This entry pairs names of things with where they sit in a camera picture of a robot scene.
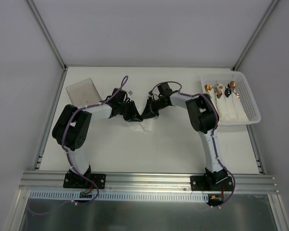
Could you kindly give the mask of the white paper napkin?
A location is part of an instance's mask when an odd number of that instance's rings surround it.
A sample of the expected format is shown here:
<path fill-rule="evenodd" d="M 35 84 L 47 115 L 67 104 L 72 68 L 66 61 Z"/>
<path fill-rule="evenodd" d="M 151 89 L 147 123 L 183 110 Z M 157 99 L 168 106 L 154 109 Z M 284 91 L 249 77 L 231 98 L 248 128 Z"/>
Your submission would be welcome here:
<path fill-rule="evenodd" d="M 129 122 L 129 128 L 135 132 L 152 132 L 153 119 L 145 119 L 142 122 Z"/>

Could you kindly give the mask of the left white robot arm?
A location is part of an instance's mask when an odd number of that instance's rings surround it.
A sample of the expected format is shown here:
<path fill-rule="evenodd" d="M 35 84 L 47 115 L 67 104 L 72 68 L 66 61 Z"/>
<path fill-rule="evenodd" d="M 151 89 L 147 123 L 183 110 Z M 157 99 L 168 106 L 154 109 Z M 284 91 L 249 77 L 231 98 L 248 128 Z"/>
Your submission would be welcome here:
<path fill-rule="evenodd" d="M 66 152 L 70 170 L 65 174 L 63 187 L 66 189 L 104 189 L 106 174 L 91 172 L 91 166 L 82 148 L 89 127 L 95 121 L 117 115 L 127 122 L 141 122 L 133 100 L 124 90 L 115 88 L 110 96 L 99 104 L 77 108 L 71 104 L 64 107 L 57 120 L 52 137 Z"/>

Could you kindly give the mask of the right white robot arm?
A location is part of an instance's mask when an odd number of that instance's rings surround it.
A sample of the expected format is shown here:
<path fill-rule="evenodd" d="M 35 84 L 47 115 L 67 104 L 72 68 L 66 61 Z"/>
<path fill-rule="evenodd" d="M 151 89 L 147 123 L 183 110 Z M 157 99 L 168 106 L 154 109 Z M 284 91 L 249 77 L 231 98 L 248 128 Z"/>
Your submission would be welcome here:
<path fill-rule="evenodd" d="M 233 190 L 233 179 L 222 163 L 220 155 L 217 127 L 219 116 L 206 93 L 188 95 L 180 90 L 172 90 L 169 82 L 161 82 L 154 86 L 159 91 L 158 98 L 149 92 L 145 108 L 141 114 L 143 119 L 159 116 L 159 110 L 168 106 L 178 106 L 188 112 L 192 128 L 198 132 L 206 158 L 205 174 L 199 180 L 192 180 L 191 188 L 201 188 L 208 191 Z"/>

